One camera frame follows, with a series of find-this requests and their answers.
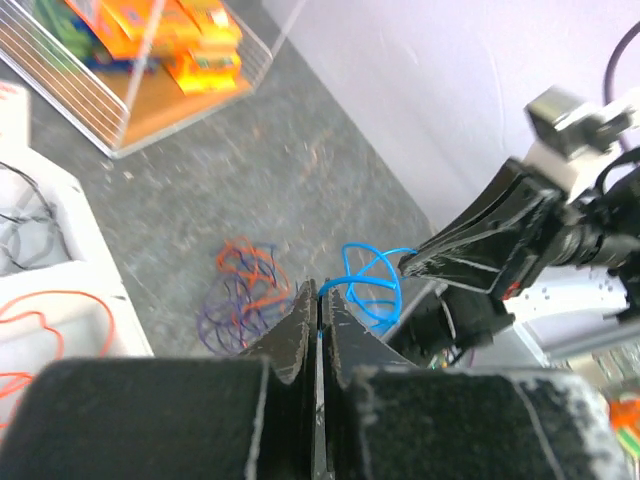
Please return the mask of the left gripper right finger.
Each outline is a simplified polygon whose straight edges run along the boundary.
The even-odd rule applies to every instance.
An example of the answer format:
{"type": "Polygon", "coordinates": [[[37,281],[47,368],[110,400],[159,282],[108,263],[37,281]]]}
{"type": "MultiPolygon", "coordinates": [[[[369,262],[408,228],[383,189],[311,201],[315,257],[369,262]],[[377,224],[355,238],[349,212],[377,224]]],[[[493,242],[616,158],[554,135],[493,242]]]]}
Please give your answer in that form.
{"type": "Polygon", "coordinates": [[[626,479],[598,392],[549,368],[421,368],[319,293],[327,466],[338,479],[626,479]]]}

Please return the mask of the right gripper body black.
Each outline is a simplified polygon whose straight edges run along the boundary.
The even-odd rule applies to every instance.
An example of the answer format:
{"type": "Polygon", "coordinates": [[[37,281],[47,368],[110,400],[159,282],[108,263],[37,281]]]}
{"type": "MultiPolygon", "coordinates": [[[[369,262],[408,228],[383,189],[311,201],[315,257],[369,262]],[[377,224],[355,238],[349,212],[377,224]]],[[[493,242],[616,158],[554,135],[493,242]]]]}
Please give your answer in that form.
{"type": "Polygon", "coordinates": [[[563,228],[566,201],[566,194],[535,169],[513,159],[506,165],[517,172],[503,203],[511,209],[506,233],[515,241],[497,241],[501,251],[509,252],[494,287],[494,297],[500,300],[520,295],[549,264],[548,251],[563,228]]]}

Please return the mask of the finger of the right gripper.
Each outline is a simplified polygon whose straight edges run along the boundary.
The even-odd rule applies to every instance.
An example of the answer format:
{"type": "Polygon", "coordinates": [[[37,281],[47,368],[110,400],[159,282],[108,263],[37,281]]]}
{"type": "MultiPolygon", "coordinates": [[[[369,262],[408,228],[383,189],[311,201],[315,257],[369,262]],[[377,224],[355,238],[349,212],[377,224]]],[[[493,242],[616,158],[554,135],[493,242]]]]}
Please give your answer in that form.
{"type": "Polygon", "coordinates": [[[516,260],[529,255],[530,172],[507,160],[449,226],[416,248],[416,260],[516,260]]]}
{"type": "Polygon", "coordinates": [[[520,244],[518,221],[467,222],[441,232],[414,253],[401,257],[406,277],[429,278],[453,286],[488,293],[520,244]]]}

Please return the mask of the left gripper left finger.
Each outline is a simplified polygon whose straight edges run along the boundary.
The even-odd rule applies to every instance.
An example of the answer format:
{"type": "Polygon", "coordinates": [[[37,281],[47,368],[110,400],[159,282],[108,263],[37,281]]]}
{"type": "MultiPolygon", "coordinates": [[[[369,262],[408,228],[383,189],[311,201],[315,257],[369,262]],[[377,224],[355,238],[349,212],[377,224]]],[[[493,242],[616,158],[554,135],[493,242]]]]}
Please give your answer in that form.
{"type": "Polygon", "coordinates": [[[309,479],[317,293],[231,358],[67,359],[24,393],[5,479],[309,479]]]}

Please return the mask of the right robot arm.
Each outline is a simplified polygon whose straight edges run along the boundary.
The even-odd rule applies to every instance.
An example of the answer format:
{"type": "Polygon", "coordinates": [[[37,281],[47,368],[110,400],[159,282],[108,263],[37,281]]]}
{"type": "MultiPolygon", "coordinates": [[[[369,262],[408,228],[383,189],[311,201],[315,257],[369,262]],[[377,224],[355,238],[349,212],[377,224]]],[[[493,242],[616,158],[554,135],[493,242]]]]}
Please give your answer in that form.
{"type": "Polygon", "coordinates": [[[547,267],[603,267],[626,289],[624,312],[638,312],[639,173],[610,189],[605,177],[597,176],[591,201],[571,202],[551,179],[507,159],[469,207],[400,259],[403,276],[446,288],[428,294],[389,345],[425,361],[489,345],[516,321],[508,301],[547,267]]]}

